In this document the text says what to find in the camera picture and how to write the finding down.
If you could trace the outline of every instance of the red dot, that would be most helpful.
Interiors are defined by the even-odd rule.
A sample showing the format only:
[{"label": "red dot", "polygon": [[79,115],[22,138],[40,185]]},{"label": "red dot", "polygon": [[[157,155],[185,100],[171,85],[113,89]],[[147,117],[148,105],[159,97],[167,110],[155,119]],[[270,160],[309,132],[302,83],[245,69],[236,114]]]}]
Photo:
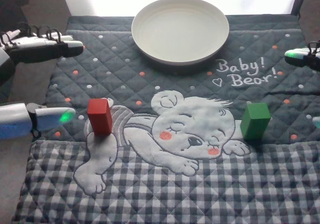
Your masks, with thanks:
[{"label": "red dot", "polygon": [[209,155],[218,155],[220,153],[220,151],[219,151],[219,149],[218,148],[210,148],[209,150],[208,150],[208,154]]},{"label": "red dot", "polygon": [[160,138],[162,140],[170,140],[172,138],[172,134],[168,131],[163,131],[160,133]]},{"label": "red dot", "polygon": [[291,135],[291,140],[295,140],[297,138],[298,138],[298,136],[296,134]]}]

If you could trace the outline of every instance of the bear's face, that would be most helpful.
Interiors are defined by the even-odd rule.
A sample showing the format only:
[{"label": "bear's face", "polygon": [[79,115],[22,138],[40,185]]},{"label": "bear's face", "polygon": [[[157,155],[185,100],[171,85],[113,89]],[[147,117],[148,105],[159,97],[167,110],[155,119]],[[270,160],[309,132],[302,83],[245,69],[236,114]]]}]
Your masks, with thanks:
[{"label": "bear's face", "polygon": [[[175,92],[174,95],[163,95]],[[152,136],[161,148],[190,159],[214,159],[235,131],[235,121],[227,102],[200,97],[183,98],[179,92],[163,91],[160,116],[152,126]]]}]

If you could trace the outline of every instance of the quilted blanket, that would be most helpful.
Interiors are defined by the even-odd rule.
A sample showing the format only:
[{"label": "quilted blanket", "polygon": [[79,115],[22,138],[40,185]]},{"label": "quilted blanket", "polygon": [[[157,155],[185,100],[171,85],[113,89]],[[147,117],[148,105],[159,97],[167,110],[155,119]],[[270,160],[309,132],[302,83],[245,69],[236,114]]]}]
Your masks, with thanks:
[{"label": "quilted blanket", "polygon": [[[320,77],[284,60],[305,46],[297,19],[227,18],[221,51],[182,74],[139,51],[132,17],[71,17],[86,48],[58,60],[46,101],[76,119],[33,143],[12,222],[319,223]],[[90,98],[109,100],[111,135],[94,135]],[[245,141],[257,102],[272,118]]]}]

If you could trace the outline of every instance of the block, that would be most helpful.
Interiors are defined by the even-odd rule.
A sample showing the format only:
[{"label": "block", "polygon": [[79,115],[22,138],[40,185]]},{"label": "block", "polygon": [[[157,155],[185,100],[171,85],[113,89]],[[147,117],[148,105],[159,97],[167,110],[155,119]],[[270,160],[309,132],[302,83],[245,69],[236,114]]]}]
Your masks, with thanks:
[{"label": "block", "polygon": [[112,131],[112,116],[107,99],[90,99],[87,114],[97,136],[109,136]]},{"label": "block", "polygon": [[261,139],[270,118],[270,112],[266,103],[248,104],[240,124],[243,139]]}]

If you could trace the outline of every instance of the red block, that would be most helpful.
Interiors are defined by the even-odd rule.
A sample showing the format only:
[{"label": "red block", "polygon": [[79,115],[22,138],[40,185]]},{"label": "red block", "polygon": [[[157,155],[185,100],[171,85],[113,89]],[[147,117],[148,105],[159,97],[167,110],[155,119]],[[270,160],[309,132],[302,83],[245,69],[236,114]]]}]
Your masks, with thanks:
[{"label": "red block", "polygon": [[95,135],[111,134],[112,116],[107,99],[90,99],[87,114]]}]

